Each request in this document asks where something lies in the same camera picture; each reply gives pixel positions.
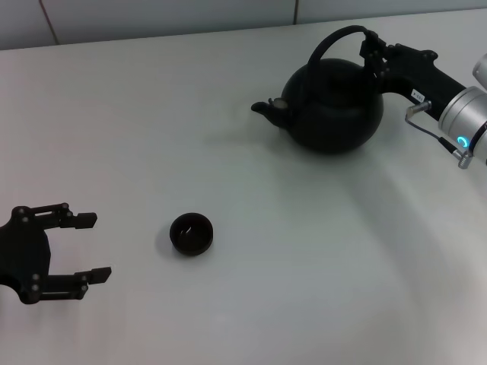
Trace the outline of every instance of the white tabletop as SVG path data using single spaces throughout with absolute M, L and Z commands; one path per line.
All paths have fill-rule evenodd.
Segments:
M 0 221 L 95 211 L 48 232 L 51 274 L 113 268 L 82 301 L 1 287 L 0 362 L 485 365 L 485 166 L 458 169 L 398 95 L 344 157 L 250 111 L 350 24 L 433 49 L 466 86 L 487 51 L 482 10 L 0 52 Z M 361 62 L 361 41 L 327 56 Z M 168 239 L 189 211 L 215 229 L 193 259 Z

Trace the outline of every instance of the robotic arm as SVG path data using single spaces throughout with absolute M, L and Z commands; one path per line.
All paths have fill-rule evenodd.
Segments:
M 374 73 L 380 93 L 403 95 L 415 106 L 406 111 L 406 121 L 415 128 L 436 137 L 466 169 L 472 157 L 487 163 L 487 94 L 477 87 L 465 88 L 434 66 L 438 55 L 418 51 L 400 44 L 386 46 L 376 33 L 364 31 L 360 56 L 365 68 Z M 487 86 L 487 56 L 473 69 L 473 76 Z M 425 111 L 438 121 L 438 127 L 460 148 L 409 121 Z
M 49 275 L 51 251 L 44 230 L 92 228 L 95 213 L 74 215 L 66 203 L 46 207 L 16 207 L 0 227 L 0 285 L 15 290 L 24 304 L 40 300 L 81 300 L 88 285 L 102 284 L 111 268 L 94 268 L 73 275 Z

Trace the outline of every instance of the black kettle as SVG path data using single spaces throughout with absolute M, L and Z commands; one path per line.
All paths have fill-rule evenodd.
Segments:
M 280 98 L 255 103 L 252 110 L 314 151 L 338 154 L 364 144 L 384 111 L 376 78 L 353 62 L 321 57 L 338 39 L 365 31 L 351 26 L 328 36 L 292 75 Z

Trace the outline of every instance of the blue indicator light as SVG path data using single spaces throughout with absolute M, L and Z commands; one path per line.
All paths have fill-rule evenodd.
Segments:
M 469 144 L 470 144 L 468 138 L 467 137 L 463 137 L 462 135 L 459 138 L 457 138 L 457 142 L 463 148 L 469 147 Z

